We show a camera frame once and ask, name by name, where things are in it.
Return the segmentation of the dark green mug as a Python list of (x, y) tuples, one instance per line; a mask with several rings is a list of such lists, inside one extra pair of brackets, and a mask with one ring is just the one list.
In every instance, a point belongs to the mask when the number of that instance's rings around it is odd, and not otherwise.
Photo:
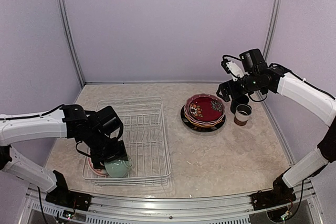
[(232, 99), (231, 101), (231, 105), (230, 105), (230, 111), (231, 113), (235, 114), (236, 113), (236, 109), (238, 105), (241, 104), (245, 104), (248, 105), (249, 104), (249, 97), (246, 95), (243, 95), (237, 99)]

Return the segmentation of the light green ceramic bowl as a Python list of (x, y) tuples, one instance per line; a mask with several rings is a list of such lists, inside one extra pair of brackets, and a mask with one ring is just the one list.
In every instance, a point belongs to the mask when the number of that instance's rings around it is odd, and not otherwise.
[(127, 160), (116, 159), (109, 162), (104, 162), (104, 167), (107, 174), (112, 178), (126, 177), (132, 168), (132, 159), (128, 156)]

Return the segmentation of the red patterned white bowl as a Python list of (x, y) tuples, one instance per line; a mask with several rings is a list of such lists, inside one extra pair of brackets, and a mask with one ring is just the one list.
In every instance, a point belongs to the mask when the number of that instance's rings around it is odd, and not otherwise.
[(96, 174), (97, 176), (107, 176), (108, 173), (105, 169), (101, 169), (101, 168), (98, 168), (98, 169), (95, 169), (94, 166), (93, 166), (93, 163), (91, 161), (91, 158), (87, 158), (87, 163), (89, 165), (89, 168), (91, 169), (91, 171)]

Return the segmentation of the brown cup white base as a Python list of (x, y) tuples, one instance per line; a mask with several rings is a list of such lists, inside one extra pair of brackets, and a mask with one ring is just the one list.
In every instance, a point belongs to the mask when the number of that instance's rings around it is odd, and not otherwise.
[(252, 108), (248, 104), (240, 104), (236, 108), (234, 123), (239, 126), (244, 126), (247, 124), (247, 121), (250, 119), (252, 114)]

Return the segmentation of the yellow polka dot plate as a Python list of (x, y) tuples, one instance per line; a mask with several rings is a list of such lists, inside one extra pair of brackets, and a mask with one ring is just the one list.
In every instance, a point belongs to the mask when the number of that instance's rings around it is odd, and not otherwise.
[(194, 129), (199, 132), (210, 132), (215, 131), (217, 129), (220, 129), (226, 122), (226, 116), (223, 117), (223, 119), (217, 123), (214, 126), (197, 126), (193, 123), (191, 123), (187, 118), (182, 118), (182, 122), (189, 128)]

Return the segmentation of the light pink plate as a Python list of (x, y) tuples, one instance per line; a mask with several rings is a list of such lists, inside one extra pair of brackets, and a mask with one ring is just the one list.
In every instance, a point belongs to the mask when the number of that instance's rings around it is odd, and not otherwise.
[(185, 114), (184, 108), (182, 108), (181, 119), (186, 125), (189, 125), (190, 127), (197, 127), (200, 129), (210, 129), (213, 127), (216, 128), (222, 127), (226, 121), (226, 115), (223, 114), (222, 116), (219, 117), (217, 121), (202, 122), (195, 119), (191, 119), (189, 116)]

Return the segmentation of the black striped rim plate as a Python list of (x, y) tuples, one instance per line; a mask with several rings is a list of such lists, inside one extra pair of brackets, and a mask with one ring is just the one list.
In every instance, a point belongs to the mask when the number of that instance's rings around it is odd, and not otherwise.
[(209, 133), (209, 132), (214, 132), (218, 129), (220, 129), (226, 122), (226, 116), (223, 117), (222, 121), (219, 122), (218, 124), (216, 124), (215, 126), (212, 126), (212, 127), (199, 127), (199, 126), (196, 126), (194, 124), (192, 124), (185, 116), (185, 113), (184, 113), (184, 106), (182, 106), (181, 108), (181, 111), (180, 111), (180, 117), (181, 117), (181, 120), (183, 122), (183, 124), (190, 128), (191, 130), (194, 130), (194, 131), (197, 131), (197, 132), (201, 132), (201, 133)]

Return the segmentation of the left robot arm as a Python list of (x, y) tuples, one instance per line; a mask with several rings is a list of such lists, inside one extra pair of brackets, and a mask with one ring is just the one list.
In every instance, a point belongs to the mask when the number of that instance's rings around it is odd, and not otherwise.
[(37, 114), (1, 115), (1, 171), (15, 175), (36, 185), (41, 191), (52, 193), (60, 204), (73, 201), (62, 173), (45, 169), (20, 154), (12, 144), (42, 138), (72, 138), (84, 143), (90, 152), (95, 169), (105, 163), (127, 160), (123, 123), (111, 106), (99, 111), (84, 110), (77, 104), (60, 105)]

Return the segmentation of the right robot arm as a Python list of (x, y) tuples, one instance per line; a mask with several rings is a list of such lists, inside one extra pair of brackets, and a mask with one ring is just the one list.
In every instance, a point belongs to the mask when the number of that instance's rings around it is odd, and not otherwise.
[(335, 97), (282, 65), (268, 65), (259, 49), (240, 54), (237, 60), (241, 62), (241, 67), (233, 59), (233, 56), (223, 55), (221, 66), (232, 78), (219, 85), (216, 92), (219, 98), (229, 102), (257, 91), (261, 94), (271, 91), (295, 101), (328, 126), (327, 133), (317, 147), (280, 175), (279, 185), (269, 192), (269, 201), (279, 205), (288, 198), (288, 188), (293, 188), (323, 170), (329, 163), (335, 162)]

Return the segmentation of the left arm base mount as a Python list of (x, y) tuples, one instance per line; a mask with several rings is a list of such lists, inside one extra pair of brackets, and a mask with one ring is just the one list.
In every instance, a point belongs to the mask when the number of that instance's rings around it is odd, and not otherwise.
[(49, 203), (74, 210), (88, 211), (92, 196), (90, 194), (56, 188), (52, 192), (47, 193), (45, 200)]

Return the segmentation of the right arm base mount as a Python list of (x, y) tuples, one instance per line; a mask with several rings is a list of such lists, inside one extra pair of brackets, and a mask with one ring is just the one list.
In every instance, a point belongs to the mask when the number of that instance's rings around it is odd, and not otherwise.
[(276, 194), (274, 190), (257, 191), (251, 194), (250, 198), (255, 211), (291, 203), (297, 199), (294, 192), (280, 195)]

